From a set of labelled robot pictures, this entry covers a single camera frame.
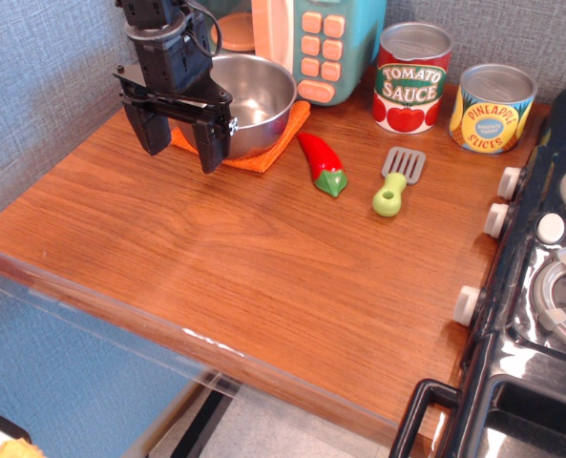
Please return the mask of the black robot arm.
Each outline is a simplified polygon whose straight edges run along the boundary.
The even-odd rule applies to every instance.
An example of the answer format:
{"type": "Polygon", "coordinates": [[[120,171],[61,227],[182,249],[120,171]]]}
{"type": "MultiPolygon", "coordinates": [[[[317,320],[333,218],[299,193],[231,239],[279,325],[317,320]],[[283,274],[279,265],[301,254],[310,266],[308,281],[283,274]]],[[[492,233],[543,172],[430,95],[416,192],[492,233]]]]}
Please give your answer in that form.
{"type": "Polygon", "coordinates": [[[211,77],[222,32],[210,48],[207,21],[215,16],[196,1],[117,1],[124,30],[138,63],[119,64],[115,77],[121,102],[143,149],[151,156],[172,140],[169,121],[192,128],[201,169],[214,172],[231,151],[238,121],[231,115],[232,94],[211,77]]]}

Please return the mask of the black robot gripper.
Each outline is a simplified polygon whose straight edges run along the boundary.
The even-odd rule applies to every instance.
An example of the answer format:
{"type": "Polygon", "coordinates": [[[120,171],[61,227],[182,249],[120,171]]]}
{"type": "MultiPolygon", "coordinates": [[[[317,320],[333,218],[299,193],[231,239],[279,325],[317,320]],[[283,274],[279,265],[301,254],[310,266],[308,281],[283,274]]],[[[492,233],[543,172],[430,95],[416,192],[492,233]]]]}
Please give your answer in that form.
{"type": "Polygon", "coordinates": [[[232,95],[211,77],[207,9],[125,9],[124,31],[138,63],[116,68],[122,105],[142,148],[156,156],[171,142],[169,118],[193,123],[201,169],[211,174],[228,158],[232,95]],[[207,121],[198,120],[204,117],[207,121]]]}

